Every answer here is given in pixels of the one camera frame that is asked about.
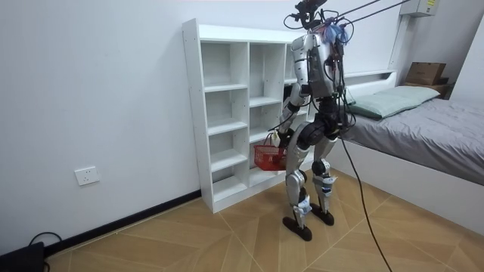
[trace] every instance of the humanoid robot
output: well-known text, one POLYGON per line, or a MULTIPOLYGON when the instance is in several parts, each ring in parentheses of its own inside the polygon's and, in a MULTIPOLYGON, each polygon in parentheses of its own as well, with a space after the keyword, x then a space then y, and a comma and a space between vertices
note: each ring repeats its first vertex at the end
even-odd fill
POLYGON ((290 96, 284 102, 281 124, 273 135, 275 143, 287 149, 286 190, 294 219, 283 218, 283 223, 305 241, 312 239, 312 232, 306 226, 306 215, 309 212, 327 225, 334 224, 329 198, 336 178, 330 175, 330 164, 325 158, 347 124, 346 114, 340 114, 339 107, 345 91, 344 41, 338 37, 333 41, 324 38, 324 28, 335 25, 337 21, 333 18, 323 20, 324 16, 320 20, 315 19, 316 10, 326 1, 303 0, 296 5, 299 13, 290 15, 296 21, 301 20, 308 33, 292 43, 297 82, 293 84, 290 96), (290 126, 296 113, 307 103, 313 103, 318 109, 315 120, 304 122, 293 131, 290 126), (304 187, 307 177, 299 169, 311 146, 315 146, 312 183, 318 193, 318 204, 309 202, 309 195, 304 187))

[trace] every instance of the electrical outlet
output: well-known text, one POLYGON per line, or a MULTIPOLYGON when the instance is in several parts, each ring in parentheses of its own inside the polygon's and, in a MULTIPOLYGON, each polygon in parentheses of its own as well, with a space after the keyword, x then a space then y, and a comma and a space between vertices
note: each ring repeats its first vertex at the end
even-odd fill
POLYGON ((80 186, 99 181, 98 170, 96 167, 76 170, 74 173, 76 173, 77 182, 80 186))

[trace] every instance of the electrical box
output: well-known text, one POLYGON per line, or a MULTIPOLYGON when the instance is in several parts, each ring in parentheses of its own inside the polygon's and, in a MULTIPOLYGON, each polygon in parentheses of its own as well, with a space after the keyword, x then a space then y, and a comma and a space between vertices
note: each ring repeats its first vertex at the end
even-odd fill
POLYGON ((400 15, 412 17, 433 16, 437 12, 440 0, 411 0, 403 3, 400 8, 400 15))

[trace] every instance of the bed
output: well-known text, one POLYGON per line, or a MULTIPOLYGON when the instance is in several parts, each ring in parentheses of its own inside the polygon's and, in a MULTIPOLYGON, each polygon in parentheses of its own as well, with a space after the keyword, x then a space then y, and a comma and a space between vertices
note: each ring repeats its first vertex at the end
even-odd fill
MULTIPOLYGON (((350 82, 351 95, 395 87, 396 72, 376 73, 350 82)), ((357 119, 345 142, 364 182, 484 235, 482 110, 433 99, 383 121, 357 119)), ((355 177, 341 141, 327 161, 355 177)))
POLYGON ((484 185, 484 110, 432 99, 382 120, 356 117, 346 140, 484 185))

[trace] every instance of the parquet floor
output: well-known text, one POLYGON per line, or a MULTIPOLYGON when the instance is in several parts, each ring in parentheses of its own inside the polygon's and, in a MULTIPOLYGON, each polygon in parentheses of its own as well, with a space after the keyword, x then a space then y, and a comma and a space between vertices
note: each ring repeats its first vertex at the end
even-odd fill
MULTIPOLYGON (((291 215, 284 184, 212 214, 201 199, 56 255, 52 272, 386 271, 364 221, 357 182, 334 172, 325 226, 309 214, 313 240, 281 223, 291 215)), ((316 199, 310 182, 306 186, 316 199)), ((484 271, 484 237, 365 185, 365 199, 393 271, 484 271)))

